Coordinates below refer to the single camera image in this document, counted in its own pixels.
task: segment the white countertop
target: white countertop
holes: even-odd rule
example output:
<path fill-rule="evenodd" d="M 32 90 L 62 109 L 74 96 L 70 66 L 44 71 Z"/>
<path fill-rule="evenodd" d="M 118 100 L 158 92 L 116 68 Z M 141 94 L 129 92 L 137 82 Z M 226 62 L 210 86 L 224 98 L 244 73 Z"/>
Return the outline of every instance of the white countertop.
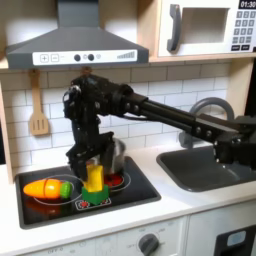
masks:
<path fill-rule="evenodd" d="M 30 230 L 20 228 L 15 185 L 8 184 L 6 168 L 0 167 L 0 255 L 46 249 L 256 198 L 256 182 L 202 193 L 179 188 L 156 162 L 160 153 L 179 149 L 155 147 L 128 152 L 160 193 L 160 201 Z"/>

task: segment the orange carrot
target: orange carrot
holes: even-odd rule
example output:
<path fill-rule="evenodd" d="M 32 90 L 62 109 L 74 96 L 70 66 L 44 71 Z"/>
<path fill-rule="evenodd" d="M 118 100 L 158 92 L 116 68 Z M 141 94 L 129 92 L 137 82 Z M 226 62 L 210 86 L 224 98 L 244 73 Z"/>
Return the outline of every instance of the orange carrot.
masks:
<path fill-rule="evenodd" d="M 71 184 L 54 179 L 37 180 L 27 184 L 23 192 L 27 196 L 40 199 L 69 198 L 71 194 Z"/>

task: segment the range hood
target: range hood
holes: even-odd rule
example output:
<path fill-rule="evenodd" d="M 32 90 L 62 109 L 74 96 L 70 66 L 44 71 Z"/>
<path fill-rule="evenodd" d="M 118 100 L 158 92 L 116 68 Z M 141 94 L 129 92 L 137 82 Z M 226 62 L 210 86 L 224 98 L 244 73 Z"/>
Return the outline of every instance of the range hood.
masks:
<path fill-rule="evenodd" d="M 10 69 L 148 62 L 148 49 L 99 28 L 98 0 L 58 0 L 58 29 L 6 49 Z"/>

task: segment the gray sink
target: gray sink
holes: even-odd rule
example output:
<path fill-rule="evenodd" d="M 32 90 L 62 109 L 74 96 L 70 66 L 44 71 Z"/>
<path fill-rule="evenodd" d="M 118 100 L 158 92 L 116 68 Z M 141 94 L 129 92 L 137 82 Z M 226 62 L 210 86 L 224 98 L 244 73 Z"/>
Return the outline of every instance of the gray sink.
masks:
<path fill-rule="evenodd" d="M 256 180 L 249 167 L 216 163 L 212 146 L 163 153 L 157 162 L 178 186 L 192 192 Z"/>

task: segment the stovetop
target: stovetop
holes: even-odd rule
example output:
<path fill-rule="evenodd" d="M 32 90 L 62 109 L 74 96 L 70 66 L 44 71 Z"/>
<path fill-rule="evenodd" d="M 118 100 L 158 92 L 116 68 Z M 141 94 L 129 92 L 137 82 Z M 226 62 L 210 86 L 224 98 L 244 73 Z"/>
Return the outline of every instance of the stovetop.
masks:
<path fill-rule="evenodd" d="M 28 197 L 23 193 L 23 188 L 28 183 L 46 178 L 71 182 L 71 197 L 65 200 L 42 200 Z M 83 183 L 68 166 L 17 175 L 16 190 L 21 228 L 30 229 L 83 218 L 157 201 L 161 198 L 130 157 L 125 158 L 122 174 L 106 179 L 105 183 L 109 185 L 110 196 L 100 205 L 95 206 L 82 200 Z"/>

